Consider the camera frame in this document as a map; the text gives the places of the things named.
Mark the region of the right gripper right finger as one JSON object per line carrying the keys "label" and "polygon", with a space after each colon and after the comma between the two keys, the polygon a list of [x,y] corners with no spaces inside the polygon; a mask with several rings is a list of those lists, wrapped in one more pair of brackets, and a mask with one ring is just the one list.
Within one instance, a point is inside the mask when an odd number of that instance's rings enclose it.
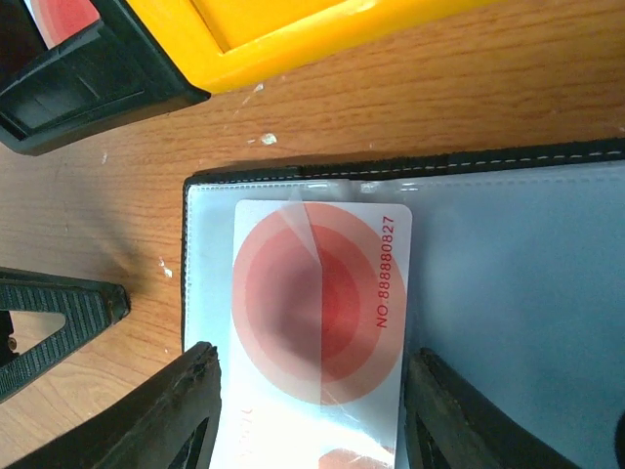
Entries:
{"label": "right gripper right finger", "polygon": [[574,468],[432,350],[407,366],[404,436],[411,468]]}

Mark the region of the black leather card holder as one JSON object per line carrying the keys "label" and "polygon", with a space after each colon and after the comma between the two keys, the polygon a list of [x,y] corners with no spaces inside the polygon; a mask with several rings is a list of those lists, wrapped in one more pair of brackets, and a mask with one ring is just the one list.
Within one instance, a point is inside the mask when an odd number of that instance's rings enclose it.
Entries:
{"label": "black leather card holder", "polygon": [[411,468],[404,382],[410,358],[423,348],[574,468],[623,466],[622,140],[189,177],[183,343],[217,348],[222,407],[234,215],[242,200],[401,204],[411,211],[391,468]]}

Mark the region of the red circle white card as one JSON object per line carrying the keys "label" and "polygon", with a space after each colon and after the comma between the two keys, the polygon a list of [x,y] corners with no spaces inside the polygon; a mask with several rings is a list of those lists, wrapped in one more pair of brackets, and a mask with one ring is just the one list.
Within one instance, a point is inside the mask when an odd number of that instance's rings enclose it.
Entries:
{"label": "red circle white card", "polygon": [[401,204],[236,204],[215,468],[391,468],[412,228]]}

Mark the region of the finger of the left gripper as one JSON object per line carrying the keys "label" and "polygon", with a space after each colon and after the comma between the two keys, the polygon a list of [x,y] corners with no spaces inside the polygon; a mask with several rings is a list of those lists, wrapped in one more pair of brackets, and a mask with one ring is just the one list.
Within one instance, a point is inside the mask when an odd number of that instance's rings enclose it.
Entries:
{"label": "finger of the left gripper", "polygon": [[[57,314],[62,327],[17,350],[13,313]],[[130,313],[120,284],[30,271],[1,270],[1,400],[6,401]]]}

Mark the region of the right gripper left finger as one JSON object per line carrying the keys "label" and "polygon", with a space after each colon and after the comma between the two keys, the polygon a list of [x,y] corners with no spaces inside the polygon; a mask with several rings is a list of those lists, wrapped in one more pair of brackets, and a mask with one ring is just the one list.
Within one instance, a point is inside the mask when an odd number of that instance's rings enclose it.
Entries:
{"label": "right gripper left finger", "polygon": [[222,400],[217,348],[199,342],[20,468],[207,468]]}

